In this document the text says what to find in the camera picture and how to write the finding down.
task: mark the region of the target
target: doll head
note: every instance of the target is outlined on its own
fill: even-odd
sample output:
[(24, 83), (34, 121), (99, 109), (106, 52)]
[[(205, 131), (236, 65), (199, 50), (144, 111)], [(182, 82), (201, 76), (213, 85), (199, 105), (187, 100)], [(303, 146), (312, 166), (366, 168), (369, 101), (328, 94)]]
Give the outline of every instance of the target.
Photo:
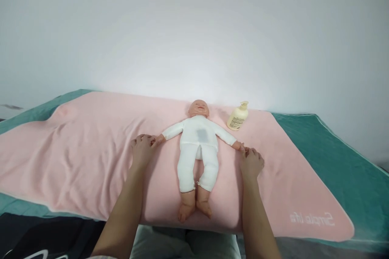
[(198, 99), (193, 101), (189, 108), (189, 116), (194, 117), (195, 115), (203, 115), (206, 118), (209, 117), (209, 108), (204, 100)]

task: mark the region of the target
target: white bodysuit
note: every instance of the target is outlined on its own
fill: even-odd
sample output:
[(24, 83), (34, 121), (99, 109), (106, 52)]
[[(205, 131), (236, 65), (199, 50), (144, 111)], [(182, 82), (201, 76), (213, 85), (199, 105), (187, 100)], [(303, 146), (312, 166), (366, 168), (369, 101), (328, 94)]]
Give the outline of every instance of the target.
[(203, 115), (196, 115), (176, 123), (166, 129), (162, 135), (166, 140), (169, 140), (181, 132), (181, 153), (177, 165), (180, 191), (184, 193), (195, 189), (193, 167), (196, 159), (203, 160), (204, 163), (204, 173), (198, 184), (205, 190), (211, 191), (219, 171), (216, 136), (219, 136), (230, 146), (236, 142), (236, 138)]

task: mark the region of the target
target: pink blanket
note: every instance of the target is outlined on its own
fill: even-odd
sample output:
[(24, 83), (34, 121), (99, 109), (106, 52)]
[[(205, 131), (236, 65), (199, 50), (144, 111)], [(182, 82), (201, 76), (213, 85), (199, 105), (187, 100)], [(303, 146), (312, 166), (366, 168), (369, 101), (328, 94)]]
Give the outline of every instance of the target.
[[(185, 119), (188, 106), (102, 92), (65, 103), (47, 121), (26, 123), (0, 135), (0, 191), (52, 211), (107, 220), (131, 165), (131, 139), (141, 133), (160, 134)], [(210, 119), (226, 128), (232, 108), (211, 105), (210, 110)], [(242, 128), (231, 133), (265, 159), (258, 183), (275, 236), (332, 241), (353, 236), (347, 214), (270, 113), (251, 110)], [(148, 169), (141, 222), (240, 232), (239, 155), (222, 141), (210, 198), (212, 219), (196, 212), (183, 225), (177, 221), (179, 138), (166, 142)], [(197, 179), (202, 171), (197, 161)]]

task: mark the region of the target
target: gray pants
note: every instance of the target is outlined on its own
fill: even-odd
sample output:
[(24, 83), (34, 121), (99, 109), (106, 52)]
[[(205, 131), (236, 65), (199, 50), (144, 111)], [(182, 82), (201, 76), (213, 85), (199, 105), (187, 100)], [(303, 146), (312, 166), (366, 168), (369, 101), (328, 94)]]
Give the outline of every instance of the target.
[(139, 225), (130, 259), (240, 259), (236, 236)]

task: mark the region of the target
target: doll arm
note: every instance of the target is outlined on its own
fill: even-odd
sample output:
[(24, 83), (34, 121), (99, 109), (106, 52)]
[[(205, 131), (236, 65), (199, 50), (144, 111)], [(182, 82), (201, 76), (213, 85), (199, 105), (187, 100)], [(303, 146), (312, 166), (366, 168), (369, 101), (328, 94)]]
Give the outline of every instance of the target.
[(239, 150), (241, 143), (236, 140), (236, 138), (227, 132), (224, 128), (222, 128), (220, 125), (211, 122), (212, 127), (214, 128), (214, 131), (216, 135), (223, 141), (226, 142), (226, 144), (229, 144), (231, 147), (233, 147), (235, 150)]
[(179, 135), (180, 133), (182, 133), (183, 130), (184, 130), (184, 122), (181, 121), (165, 129), (164, 132), (159, 135), (159, 137), (161, 137), (162, 135), (163, 138), (162, 137), (161, 138), (162, 140), (164, 139), (163, 140), (164, 142), (165, 140), (170, 140), (171, 138), (174, 138), (175, 136)]

